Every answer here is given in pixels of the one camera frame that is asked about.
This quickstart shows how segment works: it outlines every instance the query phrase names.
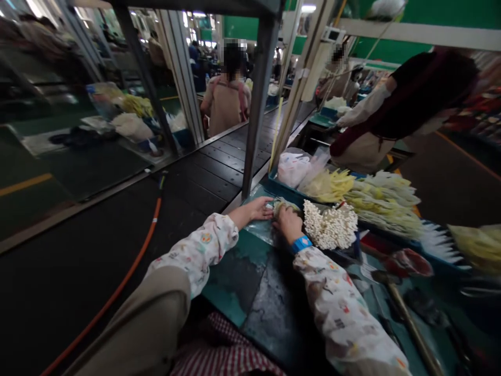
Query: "orange hose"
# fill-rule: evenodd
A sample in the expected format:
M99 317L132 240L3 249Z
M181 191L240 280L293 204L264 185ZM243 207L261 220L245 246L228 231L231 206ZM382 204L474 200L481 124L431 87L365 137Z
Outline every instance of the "orange hose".
M159 197L157 198L157 207L155 209L155 215L153 218L153 221L151 222L150 230L148 231L148 235L146 236L146 240L144 244L142 245L141 251L139 251L139 254L137 255L136 259L134 260L134 263L130 267L129 271L125 275L125 278L122 280L120 285L117 287L113 295L108 299L106 304L101 308L101 310L98 312L98 314L92 319L92 321L85 327L85 329L76 337L72 343L69 344L69 346L52 362L50 366L46 368L45 371L42 372L41 376L48 376L50 375L57 366L61 364L61 362L77 347L77 345L82 341L82 339L89 334L91 329L97 324L97 322L103 317L103 315L106 313L108 308L115 302L116 298L120 295L122 290L124 289L125 285L127 282L130 280L132 277L132 274L136 271L137 266L139 265L139 262L141 261L142 257L144 256L146 249L148 248L148 245L150 244L151 237L153 236L153 233L155 231L155 226L157 225L157 219L158 219L158 213L160 212L160 205L162 203L162 198Z

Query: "white flower bundle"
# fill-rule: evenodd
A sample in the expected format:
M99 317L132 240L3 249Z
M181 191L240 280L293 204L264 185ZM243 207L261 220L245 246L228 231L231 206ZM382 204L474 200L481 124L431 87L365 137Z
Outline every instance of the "white flower bundle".
M348 204L321 213L310 201L304 201L306 232L313 244L320 249L347 249L356 239L357 222L358 217Z

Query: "red checkered cloth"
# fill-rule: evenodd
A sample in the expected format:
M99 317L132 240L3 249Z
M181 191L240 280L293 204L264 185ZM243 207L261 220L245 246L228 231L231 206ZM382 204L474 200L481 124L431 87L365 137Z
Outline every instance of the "red checkered cloth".
M220 313L211 313L207 319L211 329L230 345L214 347L204 340L197 340L184 346L176 355L171 376L236 376L253 370L285 376Z

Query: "wristwatch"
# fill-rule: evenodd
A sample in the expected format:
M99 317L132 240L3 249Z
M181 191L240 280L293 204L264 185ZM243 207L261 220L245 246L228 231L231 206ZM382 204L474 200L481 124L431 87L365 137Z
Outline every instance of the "wristwatch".
M300 251L302 251L305 248L308 248L309 246L312 246L313 244L310 242L308 237L305 235L303 237L300 237L299 239L296 239L294 243L292 243L292 253L296 254Z

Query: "floral sleeve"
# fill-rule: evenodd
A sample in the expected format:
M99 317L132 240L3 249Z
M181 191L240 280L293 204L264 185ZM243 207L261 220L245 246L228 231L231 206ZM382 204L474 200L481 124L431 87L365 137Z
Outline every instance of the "floral sleeve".
M311 246L296 255L294 268L304 276L315 325L326 339L327 359L340 373L370 369L373 375L388 375L393 369L410 374L405 355L369 313L342 267Z
M169 253L153 261L146 277L162 266L177 266L188 273L192 299L200 295L209 279L209 266L216 265L238 241L238 228L228 216L212 214L202 227L179 240Z

